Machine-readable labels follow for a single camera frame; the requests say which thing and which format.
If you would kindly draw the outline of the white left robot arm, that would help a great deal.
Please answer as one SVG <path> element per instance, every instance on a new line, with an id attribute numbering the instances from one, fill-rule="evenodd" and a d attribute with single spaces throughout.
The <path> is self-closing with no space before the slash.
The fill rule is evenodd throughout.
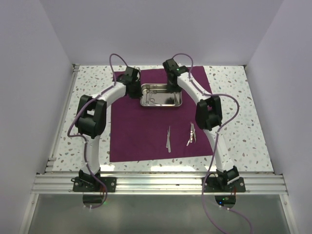
<path id="1" fill-rule="evenodd" d="M 94 192 L 101 187 L 99 178 L 99 140 L 106 127 L 107 108 L 118 99 L 128 96 L 132 99 L 142 97 L 140 70 L 127 66 L 123 74 L 113 79 L 112 85 L 98 94 L 81 96 L 77 115 L 69 131 L 76 126 L 84 140 L 83 163 L 78 177 L 84 186 Z"/>

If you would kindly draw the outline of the aluminium front frame rail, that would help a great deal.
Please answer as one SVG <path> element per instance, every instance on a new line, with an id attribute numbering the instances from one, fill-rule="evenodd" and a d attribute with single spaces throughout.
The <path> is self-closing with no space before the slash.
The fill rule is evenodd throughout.
<path id="1" fill-rule="evenodd" d="M 200 195 L 202 172 L 140 172 L 102 173 L 103 178 L 113 177 L 114 195 Z M 73 194 L 74 173 L 47 173 L 37 175 L 33 194 Z M 286 195 L 284 177 L 272 173 L 242 173 L 238 182 L 226 194 L 236 195 Z"/>

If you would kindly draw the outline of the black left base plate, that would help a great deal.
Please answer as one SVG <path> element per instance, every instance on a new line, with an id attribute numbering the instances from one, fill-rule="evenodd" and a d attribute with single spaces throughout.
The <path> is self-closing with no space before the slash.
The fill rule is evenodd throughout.
<path id="1" fill-rule="evenodd" d="M 79 179 L 79 177 L 71 179 L 71 182 L 74 184 L 74 192 L 115 192 L 117 185 L 116 177 L 101 177 L 100 181 L 106 186 L 106 188 L 103 189 L 102 185 L 98 181 L 90 183 Z"/>

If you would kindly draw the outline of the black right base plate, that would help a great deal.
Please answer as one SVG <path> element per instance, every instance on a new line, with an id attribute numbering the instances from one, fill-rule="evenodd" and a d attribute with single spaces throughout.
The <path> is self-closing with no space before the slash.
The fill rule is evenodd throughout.
<path id="1" fill-rule="evenodd" d="M 230 193 L 230 192 L 246 192 L 245 182 L 243 177 L 235 180 L 234 182 L 228 185 L 221 185 L 218 182 L 217 177 L 212 176 L 208 177 L 204 183 L 204 192 L 205 193 Z"/>

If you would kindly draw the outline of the stainless steel instrument tray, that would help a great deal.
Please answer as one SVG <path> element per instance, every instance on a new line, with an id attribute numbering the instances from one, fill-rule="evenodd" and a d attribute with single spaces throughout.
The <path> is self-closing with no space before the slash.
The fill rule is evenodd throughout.
<path id="1" fill-rule="evenodd" d="M 141 86 L 142 97 L 140 99 L 140 105 L 143 107 L 179 107 L 182 105 L 182 92 L 168 92 L 166 88 L 167 84 L 161 83 L 147 83 Z M 147 95 L 146 90 L 157 90 L 155 95 Z M 144 105 L 143 102 L 146 98 L 151 97 L 155 99 L 155 105 Z"/>

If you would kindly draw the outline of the steel surgical scissors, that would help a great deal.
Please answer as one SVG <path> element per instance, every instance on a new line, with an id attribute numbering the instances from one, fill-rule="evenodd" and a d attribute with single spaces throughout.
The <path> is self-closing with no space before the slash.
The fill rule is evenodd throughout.
<path id="1" fill-rule="evenodd" d="M 144 105 L 155 105 L 155 99 L 152 97 L 147 97 L 146 100 L 143 102 Z"/>

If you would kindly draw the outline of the silver tweezers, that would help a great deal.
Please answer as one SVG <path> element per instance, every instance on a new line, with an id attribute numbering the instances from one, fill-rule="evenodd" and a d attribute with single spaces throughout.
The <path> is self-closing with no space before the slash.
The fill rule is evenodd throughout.
<path id="1" fill-rule="evenodd" d="M 190 143 L 196 142 L 196 133 L 195 133 L 195 126 L 192 122 L 190 122 Z"/>
<path id="2" fill-rule="evenodd" d="M 171 133 L 171 127 L 169 127 L 167 130 L 166 148 L 168 150 L 168 153 L 171 153 L 170 133 Z"/>
<path id="3" fill-rule="evenodd" d="M 196 142 L 196 134 L 195 134 L 195 130 L 191 130 L 190 132 L 190 138 L 187 141 L 186 146 L 189 146 L 191 143 Z"/>

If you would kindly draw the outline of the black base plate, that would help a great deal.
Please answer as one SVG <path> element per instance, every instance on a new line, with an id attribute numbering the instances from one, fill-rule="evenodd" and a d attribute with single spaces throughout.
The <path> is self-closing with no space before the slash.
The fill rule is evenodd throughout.
<path id="1" fill-rule="evenodd" d="M 221 185 L 218 182 L 217 177 L 212 176 L 208 177 L 204 183 L 204 192 L 205 193 L 230 193 L 230 192 L 246 192 L 245 182 L 243 177 L 235 180 L 234 182 L 228 185 Z"/>
<path id="2" fill-rule="evenodd" d="M 98 181 L 90 183 L 79 179 L 79 177 L 71 179 L 71 182 L 74 184 L 74 192 L 115 192 L 117 185 L 116 177 L 101 177 L 100 181 L 106 186 L 106 188 L 103 189 L 102 185 Z"/>

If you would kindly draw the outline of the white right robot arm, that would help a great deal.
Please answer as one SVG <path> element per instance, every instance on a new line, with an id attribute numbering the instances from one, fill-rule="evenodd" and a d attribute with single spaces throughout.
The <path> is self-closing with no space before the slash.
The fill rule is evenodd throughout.
<path id="1" fill-rule="evenodd" d="M 232 98 L 225 94 L 211 94 L 205 90 L 192 76 L 191 69 L 179 66 L 173 58 L 163 62 L 167 75 L 169 91 L 184 90 L 195 102 L 195 122 L 203 130 L 213 149 L 213 159 L 217 173 L 217 185 L 222 191 L 229 191 L 234 182 L 239 179 L 238 169 L 231 159 L 224 139 L 219 132 L 225 124 L 222 123 L 221 96 Z"/>

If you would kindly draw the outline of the purple surgical cloth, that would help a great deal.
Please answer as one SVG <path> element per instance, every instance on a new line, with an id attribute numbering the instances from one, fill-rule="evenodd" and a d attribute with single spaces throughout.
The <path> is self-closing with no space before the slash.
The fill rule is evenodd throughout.
<path id="1" fill-rule="evenodd" d="M 179 107 L 143 107 L 138 99 L 124 96 L 111 106 L 110 161 L 142 161 L 210 156 L 213 151 L 205 133 L 195 127 L 196 142 L 190 138 L 190 122 L 195 122 L 196 104 L 182 91 Z M 171 153 L 166 148 L 171 127 Z"/>

